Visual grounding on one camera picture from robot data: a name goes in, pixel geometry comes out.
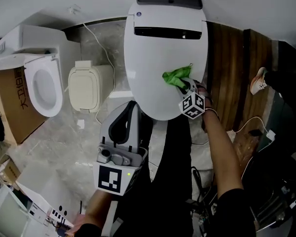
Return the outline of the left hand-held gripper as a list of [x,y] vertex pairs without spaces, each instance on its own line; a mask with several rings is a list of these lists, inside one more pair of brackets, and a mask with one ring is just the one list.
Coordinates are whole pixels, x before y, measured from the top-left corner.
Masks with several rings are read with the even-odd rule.
[[95,188],[123,196],[134,186],[148,156],[148,150],[139,147],[140,123],[141,110],[133,100],[115,108],[102,122],[102,144],[93,163]]

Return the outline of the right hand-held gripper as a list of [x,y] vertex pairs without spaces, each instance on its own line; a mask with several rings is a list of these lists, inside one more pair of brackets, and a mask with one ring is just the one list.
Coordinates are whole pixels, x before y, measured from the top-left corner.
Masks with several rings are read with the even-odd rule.
[[205,112],[205,96],[198,94],[195,80],[184,78],[184,83],[188,87],[188,90],[192,92],[187,95],[185,89],[178,86],[176,87],[180,97],[183,99],[179,103],[179,108],[183,115],[190,119],[196,119]]

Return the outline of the green cloth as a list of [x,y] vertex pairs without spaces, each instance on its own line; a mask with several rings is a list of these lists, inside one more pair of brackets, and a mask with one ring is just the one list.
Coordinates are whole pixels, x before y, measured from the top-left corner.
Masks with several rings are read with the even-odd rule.
[[164,72],[162,78],[168,85],[176,86],[181,89],[188,89],[185,83],[182,81],[184,78],[189,78],[193,64],[190,63],[188,66],[175,69],[171,72]]

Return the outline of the person's right forearm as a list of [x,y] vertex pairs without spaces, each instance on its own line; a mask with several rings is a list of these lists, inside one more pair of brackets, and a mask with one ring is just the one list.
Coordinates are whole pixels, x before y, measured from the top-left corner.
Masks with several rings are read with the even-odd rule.
[[233,189],[243,189],[238,155],[216,111],[206,107],[203,121],[209,138],[218,197]]

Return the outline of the person's left forearm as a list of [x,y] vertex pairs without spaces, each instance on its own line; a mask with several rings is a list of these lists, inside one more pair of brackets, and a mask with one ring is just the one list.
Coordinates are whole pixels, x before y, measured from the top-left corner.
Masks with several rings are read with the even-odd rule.
[[114,194],[102,190],[96,190],[86,208],[83,223],[95,225],[102,230],[111,202],[115,199],[116,196]]

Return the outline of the white smart toilet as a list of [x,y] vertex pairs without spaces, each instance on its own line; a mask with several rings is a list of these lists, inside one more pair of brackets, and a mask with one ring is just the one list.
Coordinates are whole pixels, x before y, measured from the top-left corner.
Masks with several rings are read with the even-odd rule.
[[206,17],[201,9],[169,5],[139,5],[134,3],[127,19],[134,21],[136,36],[199,40]]

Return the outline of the white open toilet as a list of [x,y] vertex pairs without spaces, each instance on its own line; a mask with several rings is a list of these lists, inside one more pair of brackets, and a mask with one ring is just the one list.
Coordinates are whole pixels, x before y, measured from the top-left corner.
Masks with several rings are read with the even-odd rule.
[[61,110],[70,70],[80,60],[80,43],[60,30],[18,25],[0,39],[0,70],[24,68],[31,103],[45,117]]

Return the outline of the person's right hand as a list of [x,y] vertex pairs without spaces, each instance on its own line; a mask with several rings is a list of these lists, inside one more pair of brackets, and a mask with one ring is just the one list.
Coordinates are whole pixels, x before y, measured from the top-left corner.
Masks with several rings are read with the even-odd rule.
[[207,89],[198,81],[194,81],[195,85],[197,87],[197,91],[199,95],[203,95],[205,97],[205,107],[206,108],[211,108],[213,101],[212,98],[210,96],[210,94],[208,93]]

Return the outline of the wooden platform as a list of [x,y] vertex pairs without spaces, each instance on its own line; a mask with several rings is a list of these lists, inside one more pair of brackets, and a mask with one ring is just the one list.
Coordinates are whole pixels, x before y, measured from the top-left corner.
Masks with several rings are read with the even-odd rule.
[[236,132],[234,146],[244,166],[264,134],[261,122],[269,90],[250,93],[259,68],[272,67],[272,40],[252,29],[239,30],[209,22],[207,89],[222,126]]

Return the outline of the beige trash bin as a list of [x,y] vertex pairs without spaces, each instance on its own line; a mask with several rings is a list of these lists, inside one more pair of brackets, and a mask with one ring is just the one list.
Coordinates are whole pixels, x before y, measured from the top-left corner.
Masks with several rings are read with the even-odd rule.
[[72,107],[82,113],[96,113],[114,90],[114,70],[111,65],[76,61],[68,83]]

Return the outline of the person's black clothed body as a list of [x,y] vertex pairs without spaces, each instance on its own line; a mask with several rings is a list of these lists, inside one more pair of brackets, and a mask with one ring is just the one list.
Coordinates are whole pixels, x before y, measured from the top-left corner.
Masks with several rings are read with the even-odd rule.
[[[164,150],[155,178],[143,166],[135,186],[118,202],[112,237],[192,237],[191,135],[188,118],[168,121]],[[210,223],[212,237],[256,237],[243,189],[218,197]]]

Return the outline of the white cabinet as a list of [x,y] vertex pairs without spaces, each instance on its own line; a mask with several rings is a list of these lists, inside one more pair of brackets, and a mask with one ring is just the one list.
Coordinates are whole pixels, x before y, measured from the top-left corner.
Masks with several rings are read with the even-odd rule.
[[28,164],[16,183],[47,216],[69,227],[80,212],[80,201],[59,177],[56,170],[40,164]]

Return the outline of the large cardboard box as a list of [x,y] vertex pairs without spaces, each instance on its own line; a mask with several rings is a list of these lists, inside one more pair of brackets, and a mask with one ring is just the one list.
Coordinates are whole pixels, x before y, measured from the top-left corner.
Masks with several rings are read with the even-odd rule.
[[4,125],[4,141],[22,144],[47,117],[32,105],[24,67],[0,70],[0,115]]

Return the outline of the small cardboard box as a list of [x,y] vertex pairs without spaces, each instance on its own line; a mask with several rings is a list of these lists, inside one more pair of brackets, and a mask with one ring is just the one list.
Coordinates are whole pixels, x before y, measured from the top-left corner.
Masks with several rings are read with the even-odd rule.
[[0,178],[9,184],[14,184],[21,172],[10,156],[5,155],[0,160]]

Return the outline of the black suitcase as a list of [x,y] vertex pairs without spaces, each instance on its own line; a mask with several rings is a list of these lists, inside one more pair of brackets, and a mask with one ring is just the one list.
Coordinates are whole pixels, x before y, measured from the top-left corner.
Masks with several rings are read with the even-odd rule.
[[296,152],[259,152],[242,183],[260,237],[296,237]]

